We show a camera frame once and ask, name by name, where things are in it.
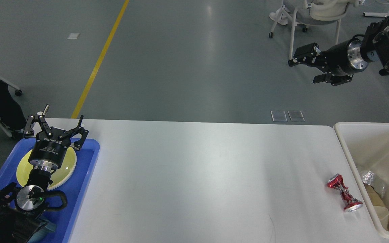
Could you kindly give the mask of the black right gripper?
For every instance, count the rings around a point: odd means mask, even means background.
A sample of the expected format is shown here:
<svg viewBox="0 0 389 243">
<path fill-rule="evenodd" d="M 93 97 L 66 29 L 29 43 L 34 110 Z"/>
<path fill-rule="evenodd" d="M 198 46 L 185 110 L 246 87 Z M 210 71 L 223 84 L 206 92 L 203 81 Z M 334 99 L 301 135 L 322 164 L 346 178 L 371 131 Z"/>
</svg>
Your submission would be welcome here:
<svg viewBox="0 0 389 243">
<path fill-rule="evenodd" d="M 293 57 L 288 60 L 288 66 L 303 64 L 322 72 L 326 72 L 329 68 L 331 73 L 315 76 L 312 83 L 342 85 L 351 82 L 353 74 L 362 72 L 368 67 L 368 62 L 361 54 L 361 45 L 361 40 L 353 38 L 321 52 L 318 43 L 310 43 L 296 49 Z"/>
</svg>

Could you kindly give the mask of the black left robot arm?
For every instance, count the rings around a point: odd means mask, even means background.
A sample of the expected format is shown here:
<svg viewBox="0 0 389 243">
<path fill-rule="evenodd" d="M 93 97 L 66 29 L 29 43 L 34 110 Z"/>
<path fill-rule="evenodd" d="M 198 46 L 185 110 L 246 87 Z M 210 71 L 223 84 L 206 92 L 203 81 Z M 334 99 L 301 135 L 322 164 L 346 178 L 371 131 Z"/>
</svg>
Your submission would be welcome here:
<svg viewBox="0 0 389 243">
<path fill-rule="evenodd" d="M 83 115 L 70 130 L 51 127 L 45 120 L 49 105 L 43 112 L 28 117 L 24 137 L 35 137 L 36 142 L 28 162 L 33 166 L 23 187 L 10 183 L 0 190 L 0 243 L 26 243 L 43 229 L 41 219 L 46 211 L 60 211 L 68 205 L 64 192 L 49 190 L 51 175 L 60 169 L 68 148 L 79 151 L 88 130 L 82 126 Z"/>
</svg>

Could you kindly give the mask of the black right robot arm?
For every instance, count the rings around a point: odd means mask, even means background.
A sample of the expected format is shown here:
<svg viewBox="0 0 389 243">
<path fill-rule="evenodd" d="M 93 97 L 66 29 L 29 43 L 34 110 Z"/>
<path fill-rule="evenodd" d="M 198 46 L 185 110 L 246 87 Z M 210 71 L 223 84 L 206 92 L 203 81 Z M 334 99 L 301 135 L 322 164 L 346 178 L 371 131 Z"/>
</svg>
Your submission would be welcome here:
<svg viewBox="0 0 389 243">
<path fill-rule="evenodd" d="M 317 68 L 322 74 L 315 76 L 313 83 L 326 82 L 338 86 L 352 81 L 354 74 L 366 70 L 368 64 L 374 61 L 382 64 L 379 75 L 389 76 L 389 17 L 371 23 L 364 34 L 356 34 L 326 51 L 321 51 L 317 43 L 301 46 L 288 65 Z"/>
</svg>

